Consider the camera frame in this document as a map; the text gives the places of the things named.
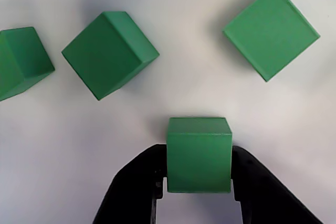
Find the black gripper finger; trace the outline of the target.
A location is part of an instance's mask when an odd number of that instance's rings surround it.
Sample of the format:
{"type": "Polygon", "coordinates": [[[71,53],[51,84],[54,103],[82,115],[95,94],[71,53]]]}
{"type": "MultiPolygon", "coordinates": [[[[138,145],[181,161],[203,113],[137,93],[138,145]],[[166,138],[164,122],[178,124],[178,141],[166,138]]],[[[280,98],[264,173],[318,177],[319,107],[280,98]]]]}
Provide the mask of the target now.
{"type": "Polygon", "coordinates": [[[166,145],[155,144],[118,171],[93,223],[156,223],[166,176],[166,145]]]}
{"type": "Polygon", "coordinates": [[[321,223],[266,166],[236,145],[231,177],[243,223],[321,223]]]}

